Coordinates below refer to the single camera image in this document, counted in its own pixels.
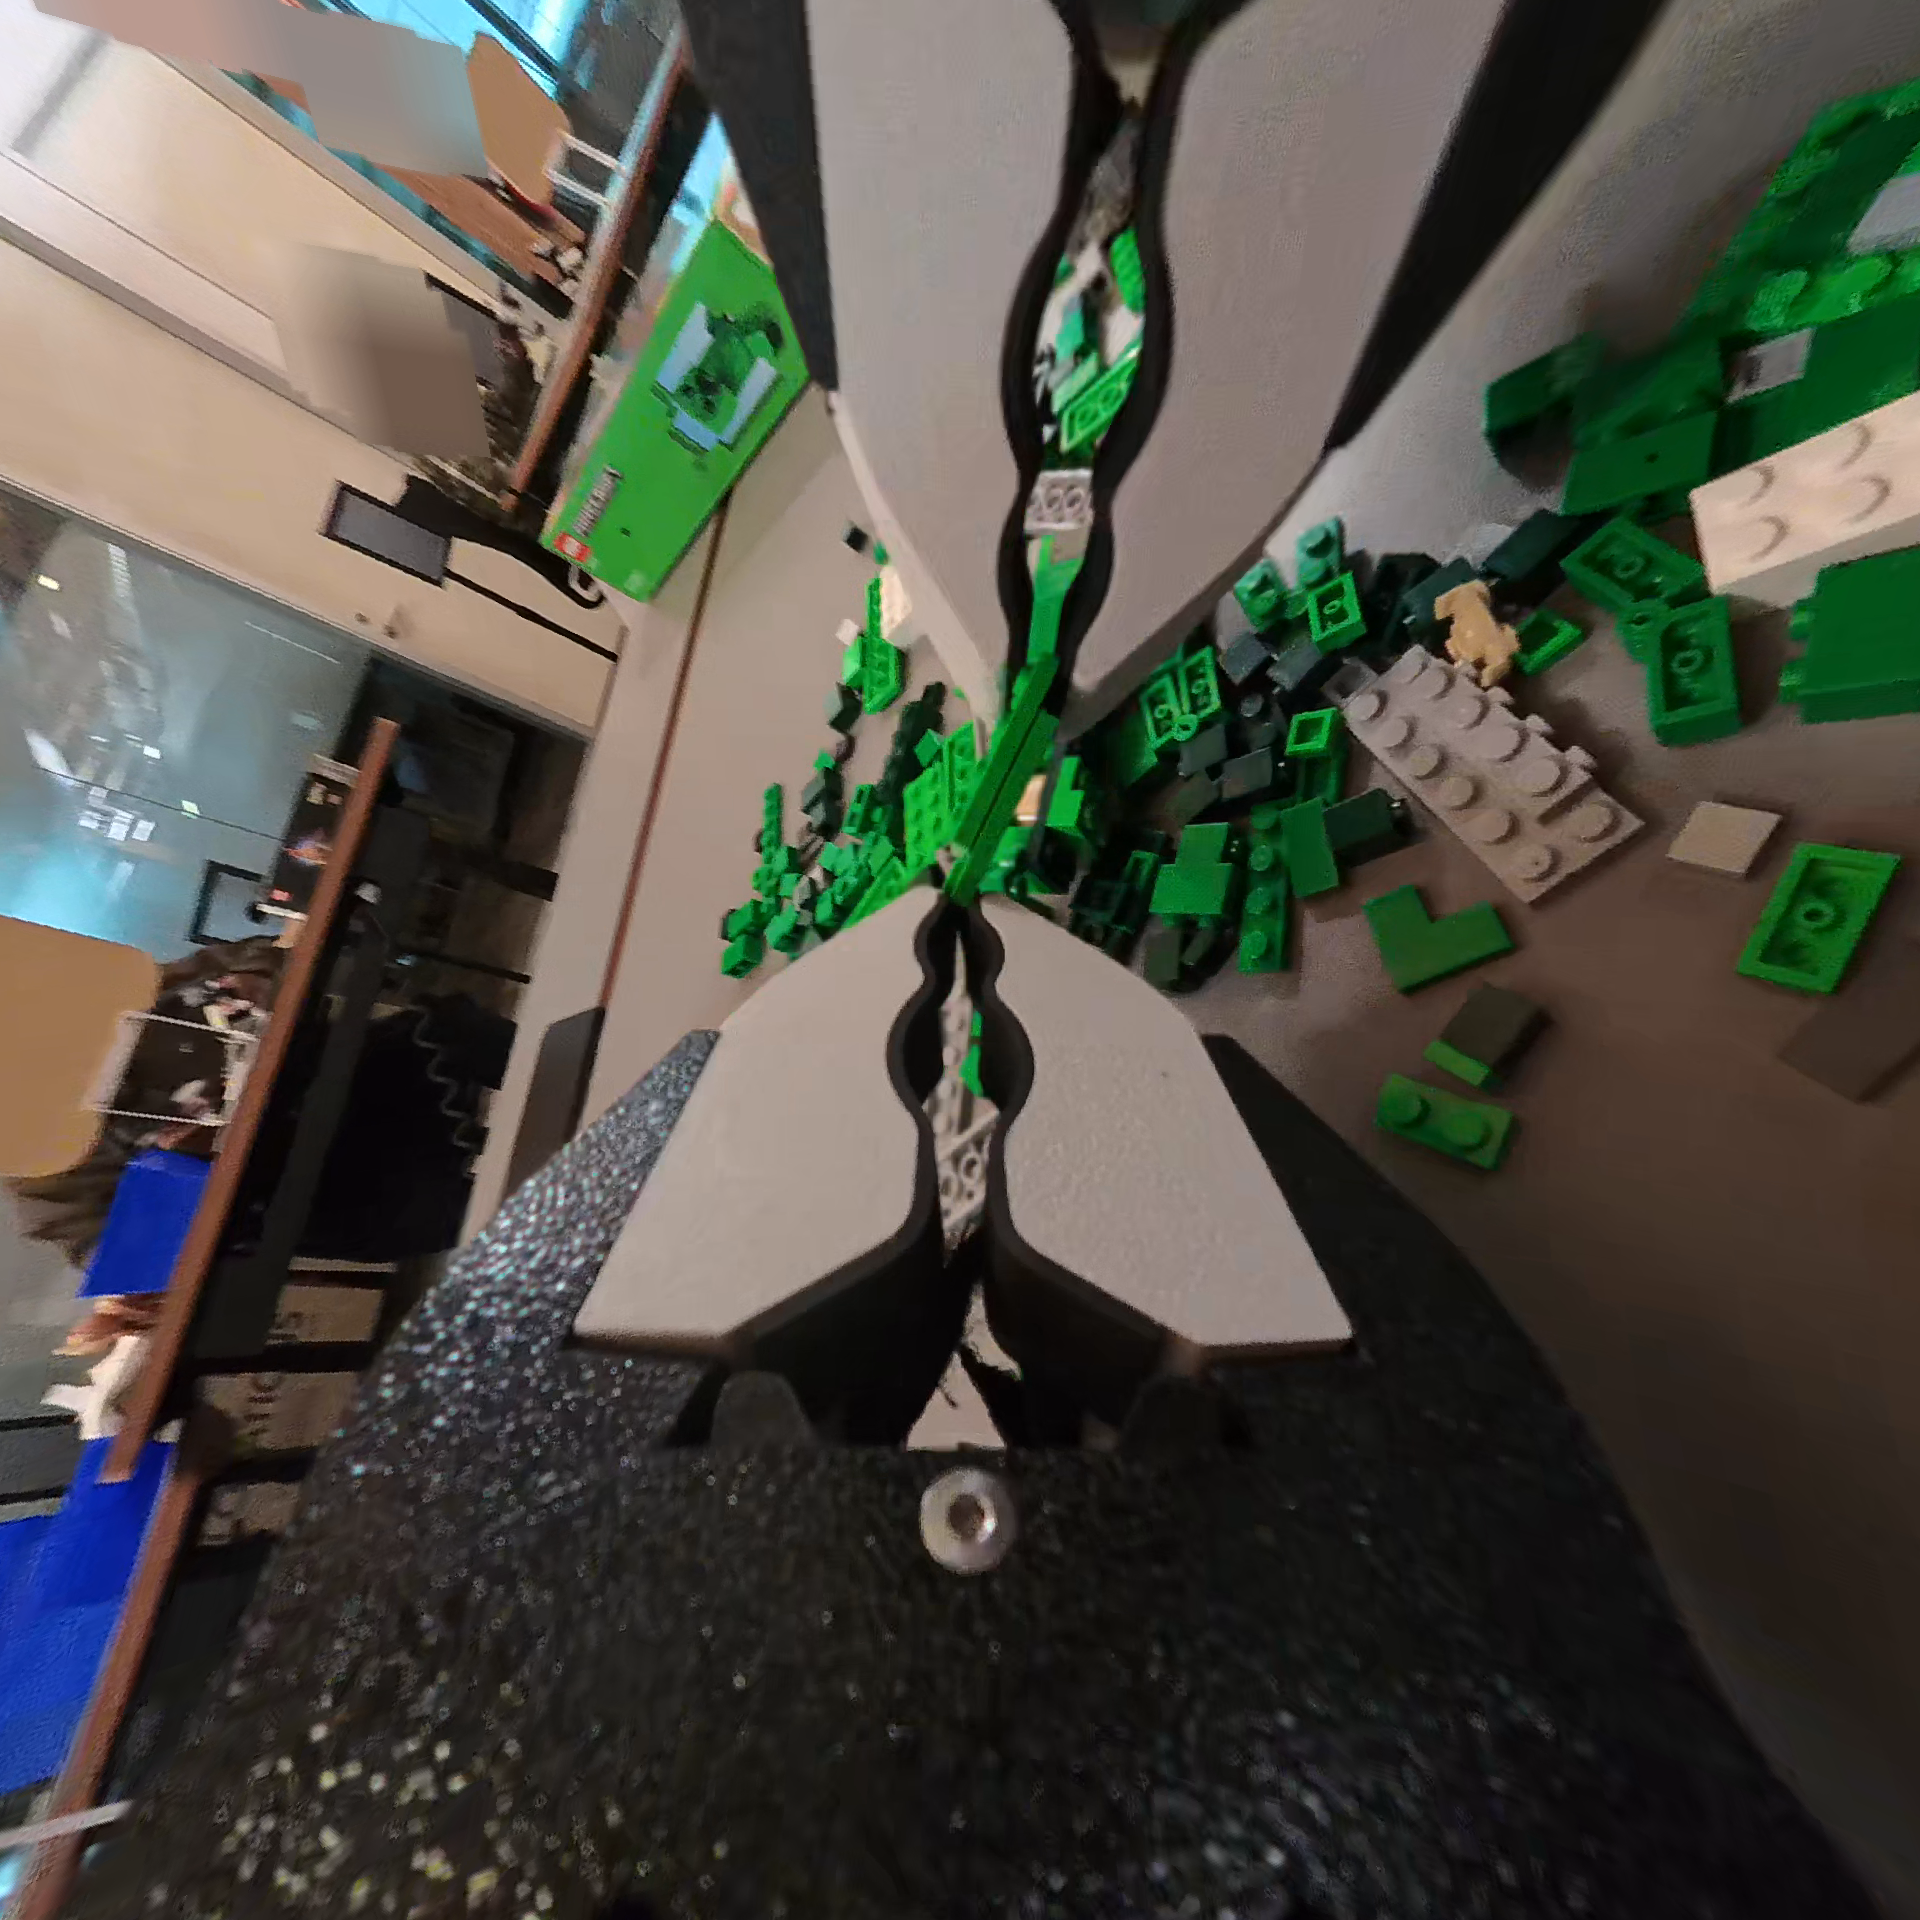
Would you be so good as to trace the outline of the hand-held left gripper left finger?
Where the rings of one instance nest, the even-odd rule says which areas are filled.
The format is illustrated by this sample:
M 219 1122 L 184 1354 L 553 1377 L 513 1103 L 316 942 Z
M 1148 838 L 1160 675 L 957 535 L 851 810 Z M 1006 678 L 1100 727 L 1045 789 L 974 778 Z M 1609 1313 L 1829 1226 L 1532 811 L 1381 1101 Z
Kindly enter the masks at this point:
M 574 1319 L 595 1352 L 780 1377 L 851 1445 L 901 1445 L 965 1328 L 926 1104 L 961 919 L 903 897 L 718 1032 Z

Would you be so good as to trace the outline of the small light grey plate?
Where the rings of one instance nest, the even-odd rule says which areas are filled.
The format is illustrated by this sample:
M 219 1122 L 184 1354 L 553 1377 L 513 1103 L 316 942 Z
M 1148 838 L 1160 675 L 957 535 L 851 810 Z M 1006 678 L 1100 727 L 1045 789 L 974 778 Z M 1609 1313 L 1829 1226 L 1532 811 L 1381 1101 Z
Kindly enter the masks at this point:
M 999 1122 L 999 1110 L 983 1089 L 980 1022 L 961 991 L 956 991 L 941 1011 L 941 1043 L 941 1080 L 927 1096 L 926 1117 L 935 1145 L 944 1248 L 952 1255 L 984 1211 L 988 1165 Z

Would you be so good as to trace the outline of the pile of green toy bricks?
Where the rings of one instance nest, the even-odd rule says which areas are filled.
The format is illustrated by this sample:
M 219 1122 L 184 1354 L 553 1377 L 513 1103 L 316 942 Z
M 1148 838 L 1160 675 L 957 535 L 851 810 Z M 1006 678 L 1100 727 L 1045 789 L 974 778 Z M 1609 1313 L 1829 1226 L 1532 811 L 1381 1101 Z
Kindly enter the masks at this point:
M 1584 629 L 1560 590 L 1615 619 L 1648 667 L 1648 720 L 1667 745 L 1740 730 L 1732 615 L 1701 562 L 1649 514 L 1535 513 L 1483 561 L 1417 550 L 1372 561 L 1339 518 L 1307 527 L 1291 569 L 1253 565 L 1212 622 L 1153 667 L 1084 747 L 1057 730 L 1029 778 L 975 903 L 1003 897 L 1060 919 L 1069 936 L 1127 961 L 1165 992 L 1187 992 L 1235 954 L 1241 975 L 1288 970 L 1288 912 L 1333 894 L 1406 826 L 1396 805 L 1349 794 L 1351 734 L 1328 698 L 1347 663 L 1384 670 L 1411 647 L 1447 659 L 1433 599 L 1470 578 L 1519 634 L 1496 688 L 1572 654 Z M 768 784 L 749 894 L 718 926 L 719 973 L 744 978 L 768 958 L 800 958 L 897 902 L 941 888 L 956 831 L 997 726 L 979 730 L 927 682 L 904 694 L 904 647 L 885 629 L 885 575 L 843 629 L 824 715 L 831 744 L 785 822 Z

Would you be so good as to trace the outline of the long green plate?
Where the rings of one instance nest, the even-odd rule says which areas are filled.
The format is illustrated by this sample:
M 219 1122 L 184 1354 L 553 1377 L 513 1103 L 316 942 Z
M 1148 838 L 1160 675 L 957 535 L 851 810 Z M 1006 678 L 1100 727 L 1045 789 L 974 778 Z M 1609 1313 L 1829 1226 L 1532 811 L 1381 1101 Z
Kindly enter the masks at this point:
M 1000 838 L 1012 829 L 1029 778 L 1046 762 L 1067 678 L 1063 622 L 1072 584 L 1084 565 L 1080 535 L 1045 535 L 1030 544 L 1030 617 L 1024 659 L 1006 688 L 1006 706 L 961 822 L 956 831 L 956 862 L 944 894 L 971 905 L 991 871 Z

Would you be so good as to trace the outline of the wooden-edged desk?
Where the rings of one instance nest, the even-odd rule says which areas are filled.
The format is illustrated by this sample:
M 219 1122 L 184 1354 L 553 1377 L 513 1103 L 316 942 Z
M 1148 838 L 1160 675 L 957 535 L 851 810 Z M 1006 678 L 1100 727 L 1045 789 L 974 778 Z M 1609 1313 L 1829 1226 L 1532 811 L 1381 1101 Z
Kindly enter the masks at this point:
M 131 1480 L 144 1447 L 158 1442 L 161 1413 L 173 1402 L 184 1346 L 197 1326 L 212 1269 L 224 1253 L 289 1047 L 301 1019 L 305 1019 L 309 1001 L 327 983 L 351 928 L 353 888 L 360 881 L 398 745 L 399 722 L 379 715 L 369 726 L 345 799 L 334 814 L 327 858 L 281 968 L 267 1022 L 255 1041 L 251 1072 L 239 1090 L 232 1118 L 219 1134 L 198 1211 L 168 1288 L 160 1297 L 160 1317 L 141 1373 L 133 1381 L 123 1422 L 100 1470 L 103 1485 Z M 121 1745 L 136 1683 L 150 1662 L 160 1613 L 173 1590 L 179 1563 L 195 1539 L 204 1502 L 231 1463 L 232 1425 L 217 1408 L 190 1407 L 179 1425 L 173 1465 L 152 1506 L 111 1641 L 55 1778 L 45 1817 L 103 1806 L 100 1792 L 107 1766 Z M 16 1855 L 22 1861 L 20 1883 L 5 1917 L 59 1917 L 80 1878 L 89 1839 L 103 1832 L 53 1840 Z
M 708 119 L 707 96 L 691 74 L 686 23 L 664 38 L 661 64 L 640 102 L 612 171 L 606 208 L 596 216 L 579 295 L 535 413 L 518 446 L 501 504 L 527 514 L 550 501 L 590 389 L 590 362 L 607 343 L 628 282 L 671 210 L 683 174 Z

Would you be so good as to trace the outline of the grey desk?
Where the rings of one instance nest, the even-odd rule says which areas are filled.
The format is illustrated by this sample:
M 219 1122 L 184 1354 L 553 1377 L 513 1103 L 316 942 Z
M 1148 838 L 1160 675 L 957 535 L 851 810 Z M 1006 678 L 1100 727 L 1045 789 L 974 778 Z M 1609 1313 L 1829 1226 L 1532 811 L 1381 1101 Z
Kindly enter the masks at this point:
M 1916 1917 L 1916 1089 L 1768 1064 L 1735 928 L 1652 849 L 1544 912 L 1475 1192 L 1335 1143 L 1382 989 L 1268 1017 L 1357 1352 L 1231 1378 L 1245 1447 L 1017 1462 L 1003 1570 L 567 1360 L 463 1631 L 557 1912 Z

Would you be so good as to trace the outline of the green two-stud plate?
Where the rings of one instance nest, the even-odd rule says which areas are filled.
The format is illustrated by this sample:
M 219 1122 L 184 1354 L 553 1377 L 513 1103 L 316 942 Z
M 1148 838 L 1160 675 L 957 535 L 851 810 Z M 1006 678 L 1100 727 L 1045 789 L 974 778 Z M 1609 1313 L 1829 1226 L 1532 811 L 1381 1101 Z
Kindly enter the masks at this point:
M 1392 1072 L 1376 1097 L 1376 1130 L 1419 1145 L 1451 1165 L 1496 1171 L 1512 1137 L 1516 1117 L 1495 1103 L 1465 1097 Z

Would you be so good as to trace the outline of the green toy set box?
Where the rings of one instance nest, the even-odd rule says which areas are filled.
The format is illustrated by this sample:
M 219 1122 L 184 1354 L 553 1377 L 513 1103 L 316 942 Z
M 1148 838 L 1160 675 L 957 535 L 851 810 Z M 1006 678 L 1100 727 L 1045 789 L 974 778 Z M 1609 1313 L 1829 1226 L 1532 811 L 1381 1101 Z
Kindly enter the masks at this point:
M 771 264 L 708 221 L 611 401 L 583 421 L 544 547 L 604 587 L 654 599 L 807 383 Z

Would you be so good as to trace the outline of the large green studded plate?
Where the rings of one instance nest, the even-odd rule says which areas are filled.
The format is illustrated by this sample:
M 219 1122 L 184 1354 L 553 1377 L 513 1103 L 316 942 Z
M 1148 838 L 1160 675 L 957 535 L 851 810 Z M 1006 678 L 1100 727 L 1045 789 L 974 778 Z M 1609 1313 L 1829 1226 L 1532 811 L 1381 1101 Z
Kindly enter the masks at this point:
M 1819 109 L 1705 272 L 1685 322 L 1757 343 L 1913 295 L 1916 183 L 1918 80 Z

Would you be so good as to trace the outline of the black sign stand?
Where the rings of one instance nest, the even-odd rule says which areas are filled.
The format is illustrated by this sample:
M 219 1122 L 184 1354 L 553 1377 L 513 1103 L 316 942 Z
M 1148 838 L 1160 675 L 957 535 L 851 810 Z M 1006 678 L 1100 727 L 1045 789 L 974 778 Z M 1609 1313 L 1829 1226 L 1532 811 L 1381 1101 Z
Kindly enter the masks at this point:
M 364 490 L 341 482 L 327 505 L 320 533 L 325 541 L 342 544 L 413 581 L 473 593 L 491 606 L 505 608 L 516 619 L 568 641 L 592 657 L 611 663 L 619 659 L 617 649 L 454 569 L 451 559 L 456 544 L 485 547 L 547 581 L 576 610 L 595 610 L 606 605 L 604 586 L 580 571 L 576 562 L 561 561 L 516 527 L 495 523 L 487 514 L 473 513 L 417 475 L 404 482 L 398 504 L 374 499 Z

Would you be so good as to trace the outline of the tan square lego tile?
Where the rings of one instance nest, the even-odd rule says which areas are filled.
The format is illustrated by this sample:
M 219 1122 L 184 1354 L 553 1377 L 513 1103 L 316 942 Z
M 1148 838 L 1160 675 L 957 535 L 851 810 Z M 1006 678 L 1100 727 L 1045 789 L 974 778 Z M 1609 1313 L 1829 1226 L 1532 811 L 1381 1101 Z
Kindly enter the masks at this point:
M 1744 881 L 1784 823 L 1779 810 L 1701 800 L 1667 849 L 1673 867 Z

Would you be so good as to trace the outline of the green upturned plate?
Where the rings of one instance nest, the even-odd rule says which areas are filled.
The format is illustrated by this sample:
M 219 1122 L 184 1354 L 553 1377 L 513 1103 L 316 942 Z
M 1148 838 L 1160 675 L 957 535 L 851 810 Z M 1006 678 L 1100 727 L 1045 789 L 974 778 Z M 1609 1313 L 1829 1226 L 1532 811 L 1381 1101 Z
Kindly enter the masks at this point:
M 1902 865 L 1883 850 L 1796 843 L 1735 973 L 1790 992 L 1835 994 Z

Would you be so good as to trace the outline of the dark grey flat tile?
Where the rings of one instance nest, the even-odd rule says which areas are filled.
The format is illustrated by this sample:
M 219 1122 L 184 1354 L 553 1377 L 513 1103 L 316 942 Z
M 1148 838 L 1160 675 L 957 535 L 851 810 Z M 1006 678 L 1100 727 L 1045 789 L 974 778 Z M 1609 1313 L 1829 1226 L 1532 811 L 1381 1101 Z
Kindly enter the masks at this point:
M 1918 1051 L 1916 976 L 1870 982 L 1812 1015 L 1779 1050 L 1782 1067 L 1845 1097 L 1868 1103 L 1891 1087 Z

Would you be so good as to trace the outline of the glass partition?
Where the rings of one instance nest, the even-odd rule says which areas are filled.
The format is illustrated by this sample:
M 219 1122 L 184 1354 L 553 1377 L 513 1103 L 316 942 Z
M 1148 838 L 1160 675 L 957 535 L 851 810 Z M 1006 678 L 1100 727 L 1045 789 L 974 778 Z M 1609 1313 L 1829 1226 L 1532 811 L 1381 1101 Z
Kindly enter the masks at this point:
M 1 912 L 176 958 L 255 930 L 369 649 L 1 491 Z

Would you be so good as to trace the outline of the white strip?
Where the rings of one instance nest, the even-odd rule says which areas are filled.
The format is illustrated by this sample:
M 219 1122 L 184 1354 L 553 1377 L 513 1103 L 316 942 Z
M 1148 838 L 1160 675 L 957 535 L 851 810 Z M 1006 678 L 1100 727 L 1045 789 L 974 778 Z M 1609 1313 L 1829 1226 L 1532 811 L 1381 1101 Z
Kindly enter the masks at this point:
M 128 1817 L 133 1808 L 134 1803 L 123 1799 L 100 1808 L 85 1808 L 80 1814 L 55 1816 L 36 1823 L 24 1823 L 14 1830 L 5 1830 L 0 1833 L 1 1856 L 29 1851 L 53 1840 L 95 1833 Z

